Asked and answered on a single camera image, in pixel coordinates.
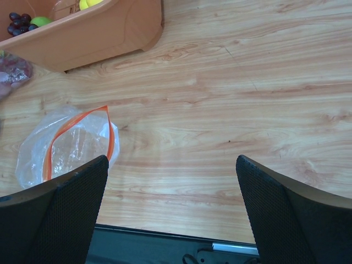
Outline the fake yellow mango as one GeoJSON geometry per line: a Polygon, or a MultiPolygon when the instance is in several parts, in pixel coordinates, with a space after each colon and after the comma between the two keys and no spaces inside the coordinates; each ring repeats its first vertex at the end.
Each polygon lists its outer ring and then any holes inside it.
{"type": "Polygon", "coordinates": [[[79,1],[79,8],[80,10],[85,10],[87,8],[93,7],[99,3],[101,3],[103,0],[80,0],[79,1]]]}

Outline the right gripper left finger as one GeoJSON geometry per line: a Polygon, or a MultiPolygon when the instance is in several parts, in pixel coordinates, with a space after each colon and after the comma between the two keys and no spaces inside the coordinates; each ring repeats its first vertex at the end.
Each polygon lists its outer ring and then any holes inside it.
{"type": "Polygon", "coordinates": [[[1,197],[1,263],[85,263],[108,178],[99,156],[1,197]]]}

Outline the orange zip top bag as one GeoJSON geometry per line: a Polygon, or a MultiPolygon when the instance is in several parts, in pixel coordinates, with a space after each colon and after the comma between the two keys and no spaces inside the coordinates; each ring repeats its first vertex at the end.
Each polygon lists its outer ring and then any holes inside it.
{"type": "Polygon", "coordinates": [[[45,115],[24,140],[15,176],[24,189],[68,173],[104,155],[112,166],[120,153],[118,127],[107,106],[81,111],[64,106],[45,115]]]}

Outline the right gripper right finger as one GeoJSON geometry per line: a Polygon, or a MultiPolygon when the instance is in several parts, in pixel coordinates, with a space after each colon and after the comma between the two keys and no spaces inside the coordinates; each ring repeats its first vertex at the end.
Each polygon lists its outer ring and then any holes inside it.
{"type": "Polygon", "coordinates": [[[351,199],[240,155],[236,174],[261,263],[351,263],[351,199]]]}

